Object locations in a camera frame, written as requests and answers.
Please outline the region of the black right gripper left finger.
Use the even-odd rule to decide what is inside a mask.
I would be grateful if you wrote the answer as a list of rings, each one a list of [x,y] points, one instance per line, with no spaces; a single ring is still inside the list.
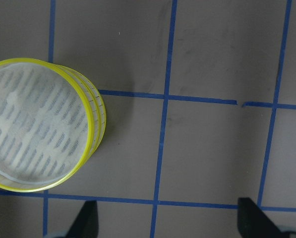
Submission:
[[[97,201],[86,201],[75,218],[65,238],[97,238],[99,218]]]

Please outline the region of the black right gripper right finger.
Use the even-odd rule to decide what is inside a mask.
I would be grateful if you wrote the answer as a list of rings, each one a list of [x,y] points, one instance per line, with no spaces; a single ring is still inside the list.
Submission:
[[[248,197],[237,201],[237,229],[242,238],[281,238],[282,232]]]

